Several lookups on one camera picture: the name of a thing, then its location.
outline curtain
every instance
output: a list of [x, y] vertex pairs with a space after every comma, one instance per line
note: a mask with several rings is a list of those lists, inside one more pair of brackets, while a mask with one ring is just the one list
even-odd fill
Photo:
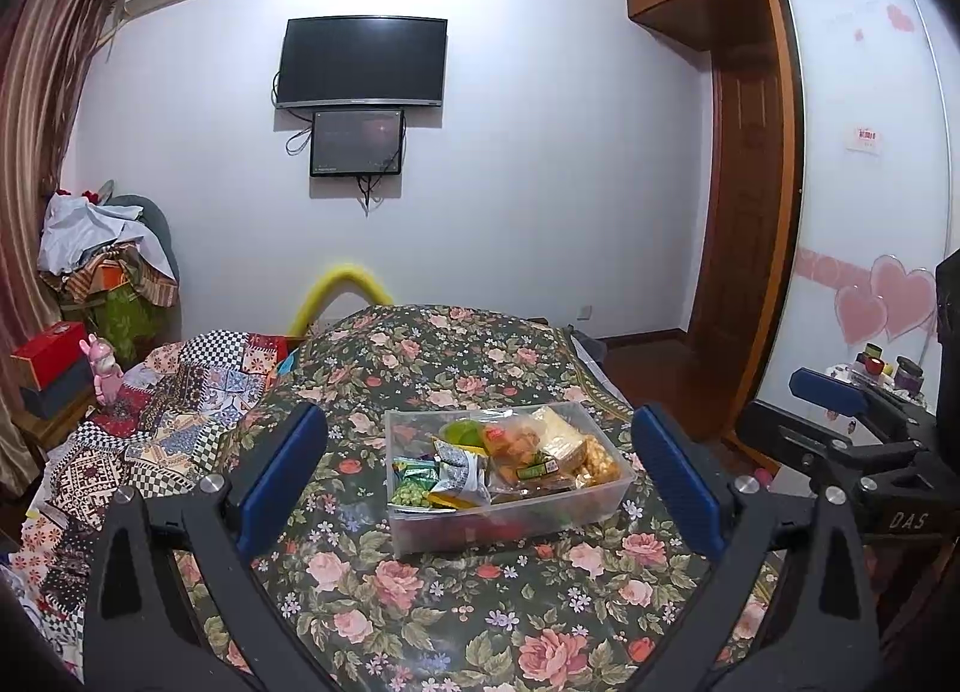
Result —
[[24, 0], [0, 27], [0, 486], [16, 496], [38, 473], [11, 423], [21, 399], [6, 354], [59, 320], [37, 277], [40, 230], [115, 2]]

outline blue gripper pad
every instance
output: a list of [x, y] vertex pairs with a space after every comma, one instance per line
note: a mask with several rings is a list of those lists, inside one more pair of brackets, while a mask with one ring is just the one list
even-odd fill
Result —
[[237, 551], [243, 561], [270, 549], [326, 450], [326, 417], [315, 405], [291, 419], [294, 429], [240, 505]]
[[790, 393], [846, 417], [867, 412], [867, 398], [862, 390], [806, 367], [790, 376]]
[[733, 495], [719, 463], [690, 441], [656, 405], [634, 413], [632, 442], [670, 518], [691, 551], [717, 562], [727, 548], [724, 530], [733, 518]]

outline pink toy rabbit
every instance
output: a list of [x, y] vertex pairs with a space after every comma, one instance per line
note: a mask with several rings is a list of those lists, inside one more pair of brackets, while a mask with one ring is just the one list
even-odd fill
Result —
[[80, 350], [88, 358], [90, 369], [93, 370], [93, 390], [97, 401], [105, 408], [109, 407], [123, 385], [123, 370], [113, 357], [113, 346], [107, 340], [99, 339], [96, 334], [90, 334], [90, 344], [82, 339]]

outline red gift box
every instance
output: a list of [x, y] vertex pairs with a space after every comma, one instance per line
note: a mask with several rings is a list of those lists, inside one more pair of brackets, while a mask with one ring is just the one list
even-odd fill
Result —
[[32, 391], [44, 390], [83, 356], [82, 339], [86, 339], [82, 321], [61, 321], [37, 334], [10, 356], [16, 382]]

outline clear plastic container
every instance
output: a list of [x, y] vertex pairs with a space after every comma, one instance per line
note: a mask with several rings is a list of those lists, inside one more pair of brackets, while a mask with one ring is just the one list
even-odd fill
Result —
[[[543, 405], [501, 409], [503, 412], [531, 414]], [[634, 471], [622, 453], [603, 433], [592, 417], [577, 402], [552, 403], [549, 407], [578, 431], [594, 435], [620, 467], [616, 481], [586, 489], [575, 489], [545, 497], [517, 500], [502, 505], [458, 510], [457, 513], [401, 513], [387, 505], [390, 531], [396, 556], [408, 553], [458, 551], [496, 541], [560, 532], [609, 518], [620, 507]], [[387, 501], [394, 495], [392, 474], [394, 457], [422, 457], [433, 454], [431, 436], [439, 436], [440, 427], [461, 418], [490, 419], [491, 411], [440, 411], [425, 414], [389, 411], [385, 417], [387, 433]]]

